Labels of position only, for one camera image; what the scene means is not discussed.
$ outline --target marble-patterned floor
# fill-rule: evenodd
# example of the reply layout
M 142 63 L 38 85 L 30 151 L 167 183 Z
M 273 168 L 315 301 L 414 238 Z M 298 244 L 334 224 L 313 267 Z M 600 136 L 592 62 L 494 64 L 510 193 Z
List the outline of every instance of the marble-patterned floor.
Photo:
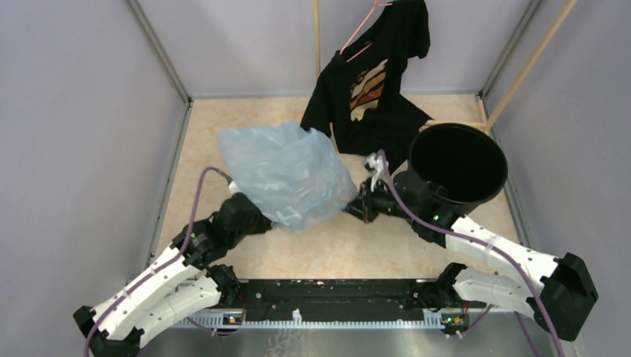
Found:
M 471 94 L 410 95 L 414 104 L 436 120 L 480 122 Z M 216 133 L 221 129 L 300 120 L 306 97 L 196 100 L 156 253 L 161 253 L 188 222 L 199 174 L 206 166 L 225 168 Z M 362 157 L 339 155 L 359 185 L 367 177 Z M 204 183 L 196 219 L 219 209 L 229 197 L 223 178 L 210 173 Z M 505 195 L 478 207 L 472 214 L 491 231 L 517 241 Z M 217 261 L 234 266 L 239 278 L 404 278 L 436 277 L 451 262 L 476 268 L 475 260 L 419 238 L 401 219 L 380 216 L 370 225 L 340 213 L 302 234 L 273 230 L 245 238 Z

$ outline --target graphic print on t-shirt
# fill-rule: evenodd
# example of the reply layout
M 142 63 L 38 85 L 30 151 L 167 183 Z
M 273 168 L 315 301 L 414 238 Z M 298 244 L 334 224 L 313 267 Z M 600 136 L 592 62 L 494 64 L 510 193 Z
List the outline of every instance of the graphic print on t-shirt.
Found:
M 383 91 L 385 64 L 388 59 L 370 71 L 363 71 L 357 77 L 358 83 L 350 87 L 350 119 L 361 120 L 366 109 L 376 108 Z

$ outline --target light blue plastic bag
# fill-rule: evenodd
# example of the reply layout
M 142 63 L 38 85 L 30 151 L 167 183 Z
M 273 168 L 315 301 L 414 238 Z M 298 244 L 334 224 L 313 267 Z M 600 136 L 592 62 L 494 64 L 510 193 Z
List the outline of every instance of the light blue plastic bag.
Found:
M 303 231 L 353 200 L 356 187 L 331 140 L 297 123 L 222 130 L 221 156 L 234 183 L 276 225 Z

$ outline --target black t-shirt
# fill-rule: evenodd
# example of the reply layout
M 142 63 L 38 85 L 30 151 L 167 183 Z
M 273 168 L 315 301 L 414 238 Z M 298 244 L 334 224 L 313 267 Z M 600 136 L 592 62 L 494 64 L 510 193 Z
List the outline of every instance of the black t-shirt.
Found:
M 374 25 L 343 54 L 337 51 L 320 73 L 301 127 L 330 137 L 332 123 L 341 153 L 369 155 L 384 149 L 394 171 L 407 159 L 419 128 L 430 119 L 400 94 L 408 58 L 424 58 L 428 50 L 425 2 L 393 1 Z

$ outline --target white wall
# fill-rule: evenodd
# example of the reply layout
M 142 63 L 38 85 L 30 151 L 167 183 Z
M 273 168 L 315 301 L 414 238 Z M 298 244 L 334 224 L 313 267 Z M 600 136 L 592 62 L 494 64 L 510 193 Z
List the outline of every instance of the white wall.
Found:
M 563 0 L 545 1 L 490 92 L 492 110 Z M 631 2 L 579 1 L 495 131 L 537 248 L 581 256 L 600 300 L 588 356 L 628 356 Z
M 80 356 L 72 313 L 147 257 L 184 103 L 125 2 L 0 2 L 0 356 Z
M 311 95 L 312 0 L 141 0 L 193 97 Z M 320 0 L 321 67 L 371 0 Z M 479 91 L 530 0 L 428 0 L 432 46 L 404 75 L 407 92 Z M 377 10 L 365 28 L 378 17 Z
M 190 96 L 311 94 L 317 75 L 310 0 L 140 4 Z

